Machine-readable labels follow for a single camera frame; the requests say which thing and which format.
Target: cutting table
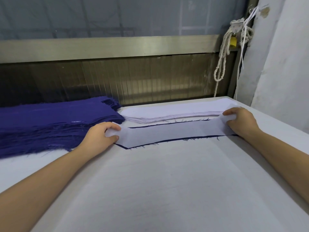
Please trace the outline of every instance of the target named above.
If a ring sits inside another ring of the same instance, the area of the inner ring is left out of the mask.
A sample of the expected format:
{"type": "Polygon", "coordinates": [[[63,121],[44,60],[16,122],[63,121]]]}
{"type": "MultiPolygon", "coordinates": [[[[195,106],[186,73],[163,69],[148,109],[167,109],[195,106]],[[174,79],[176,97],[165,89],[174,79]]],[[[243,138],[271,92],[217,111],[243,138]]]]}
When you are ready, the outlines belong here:
{"type": "MultiPolygon", "coordinates": [[[[309,153],[308,134],[239,105],[253,113],[263,131],[309,153]]],[[[0,160],[0,191],[65,153],[0,160]]],[[[32,230],[41,231],[307,232],[309,206],[240,137],[179,140],[132,150],[114,145],[79,171],[32,230]]]]}

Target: fabric piece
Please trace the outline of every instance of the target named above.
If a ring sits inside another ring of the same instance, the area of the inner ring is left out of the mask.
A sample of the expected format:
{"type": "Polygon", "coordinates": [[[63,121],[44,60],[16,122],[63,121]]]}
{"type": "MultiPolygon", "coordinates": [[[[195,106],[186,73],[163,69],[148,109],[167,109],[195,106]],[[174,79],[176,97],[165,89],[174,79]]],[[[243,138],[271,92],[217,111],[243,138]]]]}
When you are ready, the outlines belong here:
{"type": "Polygon", "coordinates": [[[236,102],[228,98],[222,98],[211,102],[183,103],[151,107],[131,107],[121,112],[128,121],[147,124],[174,118],[194,116],[218,116],[224,112],[230,104],[236,102]]]}
{"type": "Polygon", "coordinates": [[[119,140],[116,144],[122,148],[130,149],[175,140],[235,135],[226,125],[227,120],[235,118],[235,115],[221,115],[212,120],[185,121],[143,127],[128,128],[122,125],[120,131],[108,129],[105,136],[118,135],[119,140]]]}
{"type": "Polygon", "coordinates": [[[93,125],[124,118],[112,98],[0,108],[0,158],[45,150],[70,151],[93,125]]]}

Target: white fabric stack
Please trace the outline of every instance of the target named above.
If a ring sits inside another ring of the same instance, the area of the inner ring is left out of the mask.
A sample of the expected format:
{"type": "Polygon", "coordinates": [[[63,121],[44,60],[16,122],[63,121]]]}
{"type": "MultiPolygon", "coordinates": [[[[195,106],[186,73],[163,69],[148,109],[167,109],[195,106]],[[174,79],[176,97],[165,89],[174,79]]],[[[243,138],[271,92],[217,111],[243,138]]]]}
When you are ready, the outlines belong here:
{"type": "Polygon", "coordinates": [[[152,107],[130,107],[121,112],[128,121],[147,124],[174,118],[194,116],[218,116],[231,104],[237,104],[228,98],[222,98],[211,102],[182,103],[152,107]]]}

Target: white string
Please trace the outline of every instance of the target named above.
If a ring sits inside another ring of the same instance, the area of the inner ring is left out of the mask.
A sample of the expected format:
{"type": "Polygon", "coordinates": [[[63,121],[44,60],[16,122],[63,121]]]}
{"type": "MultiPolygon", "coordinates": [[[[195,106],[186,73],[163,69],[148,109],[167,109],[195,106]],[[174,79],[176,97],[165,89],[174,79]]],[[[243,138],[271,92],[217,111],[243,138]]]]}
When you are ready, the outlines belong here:
{"type": "Polygon", "coordinates": [[[237,88],[238,88],[240,64],[242,64],[242,69],[243,69],[243,50],[244,50],[245,44],[252,39],[253,34],[254,34],[253,29],[248,27],[248,24],[256,16],[258,11],[259,11],[259,7],[257,6],[252,10],[249,17],[246,20],[239,19],[239,20],[231,21],[231,23],[230,23],[231,26],[229,27],[229,29],[227,30],[227,32],[225,33],[225,35],[223,37],[223,41],[222,41],[222,44],[221,44],[221,47],[220,47],[218,65],[217,65],[217,67],[214,71],[214,80],[217,82],[216,88],[215,88],[215,91],[214,91],[214,97],[217,95],[217,89],[218,89],[219,81],[221,81],[224,78],[226,56],[230,54],[231,37],[232,37],[233,34],[236,33],[236,31],[234,31],[235,28],[233,28],[232,25],[242,23],[241,37],[240,37],[240,43],[239,43],[240,46],[241,46],[241,59],[239,60],[238,68],[237,68],[237,81],[236,81],[236,90],[235,90],[235,100],[237,100],[237,88]]]}

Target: left hand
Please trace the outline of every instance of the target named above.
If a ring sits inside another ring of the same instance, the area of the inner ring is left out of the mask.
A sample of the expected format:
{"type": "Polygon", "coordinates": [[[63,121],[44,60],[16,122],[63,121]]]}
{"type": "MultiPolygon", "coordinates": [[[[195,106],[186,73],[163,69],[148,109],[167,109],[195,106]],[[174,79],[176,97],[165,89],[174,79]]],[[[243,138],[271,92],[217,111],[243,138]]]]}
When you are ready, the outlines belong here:
{"type": "Polygon", "coordinates": [[[82,150],[84,155],[89,155],[91,159],[96,155],[102,153],[111,144],[115,143],[119,136],[106,137],[105,132],[107,129],[112,128],[115,130],[121,130],[120,126],[112,122],[103,122],[91,127],[83,141],[76,149],[82,150]]]}

